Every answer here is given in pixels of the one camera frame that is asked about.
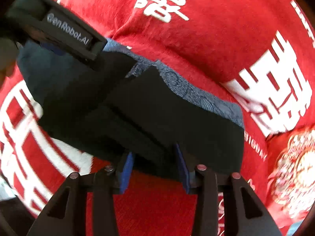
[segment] triangular cutout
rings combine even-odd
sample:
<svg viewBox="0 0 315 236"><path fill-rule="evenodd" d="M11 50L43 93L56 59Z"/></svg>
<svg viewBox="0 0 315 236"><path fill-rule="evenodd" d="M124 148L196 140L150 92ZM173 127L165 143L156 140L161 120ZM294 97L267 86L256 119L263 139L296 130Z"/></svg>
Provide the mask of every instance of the triangular cutout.
<svg viewBox="0 0 315 236"><path fill-rule="evenodd" d="M258 218L262 216L262 212L256 205L252 197L249 195L245 188L241 188L242 198L245 209L245 216L247 219Z"/></svg>
<svg viewBox="0 0 315 236"><path fill-rule="evenodd" d="M48 212L49 217L58 219L63 219L65 217L69 193L70 189L67 187L59 199L56 200L55 205Z"/></svg>

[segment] black fabric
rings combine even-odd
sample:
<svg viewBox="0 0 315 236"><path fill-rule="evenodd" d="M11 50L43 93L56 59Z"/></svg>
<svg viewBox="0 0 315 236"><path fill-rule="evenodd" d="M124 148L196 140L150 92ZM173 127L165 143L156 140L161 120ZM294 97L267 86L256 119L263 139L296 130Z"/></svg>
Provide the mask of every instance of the black fabric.
<svg viewBox="0 0 315 236"><path fill-rule="evenodd" d="M93 71L69 55L25 49L18 65L51 137L110 161L130 150L135 168L162 177L178 177L175 143L216 172L240 170L244 130L174 94L155 67L126 79L134 60L121 53L104 52Z"/></svg>

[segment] hand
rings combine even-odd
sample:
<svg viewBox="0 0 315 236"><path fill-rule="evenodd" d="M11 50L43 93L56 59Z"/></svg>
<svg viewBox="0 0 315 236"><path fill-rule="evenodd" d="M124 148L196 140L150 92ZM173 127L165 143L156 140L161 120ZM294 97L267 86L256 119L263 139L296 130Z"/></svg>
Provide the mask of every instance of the hand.
<svg viewBox="0 0 315 236"><path fill-rule="evenodd" d="M18 53L19 50L13 41L0 38L0 89L5 78L13 74Z"/></svg>

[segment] silver screw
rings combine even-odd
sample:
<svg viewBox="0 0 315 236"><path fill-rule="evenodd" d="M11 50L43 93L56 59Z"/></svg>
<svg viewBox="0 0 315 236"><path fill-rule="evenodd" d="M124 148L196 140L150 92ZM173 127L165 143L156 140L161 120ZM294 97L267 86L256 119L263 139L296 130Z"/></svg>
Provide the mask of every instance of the silver screw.
<svg viewBox="0 0 315 236"><path fill-rule="evenodd" d="M240 175L240 173L238 173L238 172L233 172L233 173L232 173L232 177L233 177L234 179L240 179L240 178L241 178L241 175Z"/></svg>
<svg viewBox="0 0 315 236"><path fill-rule="evenodd" d="M199 169L200 171L205 171L207 169L207 166L203 164L199 164L197 165L197 169Z"/></svg>
<svg viewBox="0 0 315 236"><path fill-rule="evenodd" d="M78 178L78 176L79 176L79 173L77 173L77 172L73 172L70 174L71 179L76 179L76 178Z"/></svg>
<svg viewBox="0 0 315 236"><path fill-rule="evenodd" d="M107 166L105 166L105 171L110 172L110 171L113 171L113 170L114 170L113 165L107 165Z"/></svg>

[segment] folded black garment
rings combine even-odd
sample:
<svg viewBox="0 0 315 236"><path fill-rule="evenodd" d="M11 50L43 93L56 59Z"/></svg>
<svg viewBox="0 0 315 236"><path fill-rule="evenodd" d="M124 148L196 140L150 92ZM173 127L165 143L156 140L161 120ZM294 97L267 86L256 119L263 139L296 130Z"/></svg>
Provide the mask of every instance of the folded black garment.
<svg viewBox="0 0 315 236"><path fill-rule="evenodd" d="M173 179L175 143L216 172L240 170L241 126L181 98L154 66L126 78L130 56L103 52L97 63L92 70L32 42L21 51L18 66L51 137L110 161L132 151L136 169Z"/></svg>

